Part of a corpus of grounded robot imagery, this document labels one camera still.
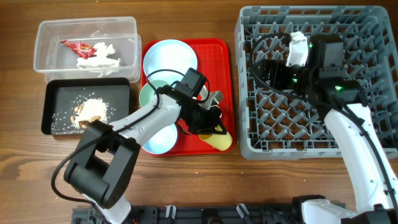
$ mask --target red plastic bag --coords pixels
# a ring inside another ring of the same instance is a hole
[[[70,42],[70,41],[64,40],[64,41],[61,41],[61,44],[65,44],[67,47],[72,49],[73,52],[76,53],[79,57],[82,57],[84,59],[88,59],[96,52],[94,47],[92,47],[88,44],[85,44],[83,42],[75,43],[75,42]]]

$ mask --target clear plastic container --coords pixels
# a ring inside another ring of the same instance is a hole
[[[113,44],[116,53],[108,57],[120,58],[120,66],[78,68],[77,54],[61,44],[63,40],[82,41],[91,46],[99,42]],[[141,75],[141,38],[136,20],[133,17],[105,17],[43,21],[37,33],[33,67],[44,74],[47,83],[55,79],[98,78],[99,71],[115,69],[119,71],[105,77],[124,77],[136,82]]]

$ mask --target red tray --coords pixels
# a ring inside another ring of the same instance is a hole
[[[184,156],[227,152],[235,145],[235,119],[228,46],[221,39],[185,39],[181,41],[188,44],[196,53],[198,57],[198,71],[204,74],[211,83],[211,91],[221,90],[224,94],[224,99],[218,106],[223,113],[221,120],[232,136],[232,145],[229,149],[220,151],[200,140],[199,136],[187,136],[177,128],[177,142],[169,152],[161,156]],[[154,40],[145,45],[142,50],[142,61],[144,61],[145,54],[149,48],[158,42],[159,40]],[[146,75],[144,74],[143,68],[144,66],[141,68],[141,86],[146,84]],[[184,121],[180,120],[178,123],[182,128],[187,130]]]

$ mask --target green light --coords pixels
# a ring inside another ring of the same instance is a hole
[[[340,91],[340,90],[343,89],[343,87],[342,87],[342,86],[335,86],[335,89],[336,89],[337,91]]]

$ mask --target white plastic piece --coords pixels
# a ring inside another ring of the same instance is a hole
[[[125,138],[134,138],[138,144],[144,145],[154,134],[159,132],[166,126],[174,124],[180,114],[181,106],[177,102],[167,96],[160,94],[159,109],[155,110],[149,117],[138,122],[136,125],[119,133]],[[156,104],[156,98],[137,110],[133,114],[110,123],[115,131],[125,127],[135,120],[147,114]]]
[[[77,67],[78,68],[118,68],[120,64],[120,58],[115,60],[111,58],[107,58],[108,55],[114,54],[116,51],[113,48],[113,45],[109,45],[108,47],[104,42],[97,43],[94,45],[94,49],[96,52],[94,53],[96,57],[90,57],[88,59],[77,58]],[[114,70],[93,70],[90,72],[99,73],[98,77],[107,76],[113,72],[118,72],[119,69]]]
[[[290,35],[292,40],[289,43],[289,56],[286,60],[286,66],[304,66],[308,57],[307,37],[302,32],[293,32]]]
[[[397,190],[397,177],[392,171],[374,132],[369,107],[363,107],[359,103],[348,105],[348,107],[359,118],[365,120],[362,126],[368,132],[377,148],[382,163],[387,170],[392,188]],[[326,115],[325,124],[341,150],[341,155],[353,183],[357,212],[373,211],[373,205],[377,203],[382,204],[385,209],[392,208],[390,195],[384,193],[387,187],[379,164],[369,143],[364,136],[360,135],[359,128],[345,115],[335,110],[331,110]]]
[[[200,95],[201,98],[204,100],[204,99],[206,99],[207,94],[210,94],[210,93],[209,93],[209,91],[207,90],[206,85],[204,85],[204,86],[202,87],[202,89],[200,90],[199,95]]]
[[[333,205],[327,199],[307,200],[301,204],[306,224],[340,224],[342,218],[352,218],[355,212]]]
[[[83,194],[86,198],[93,201],[97,204],[93,199],[89,196]],[[131,211],[131,205],[127,201],[126,197],[122,195],[122,197],[116,202],[112,208],[105,209],[101,208],[98,204],[100,212],[104,215],[104,217],[112,224],[122,224],[122,222],[127,218]]]
[[[177,212],[177,208],[174,205],[168,205],[166,208],[166,218],[175,219],[175,213]]]

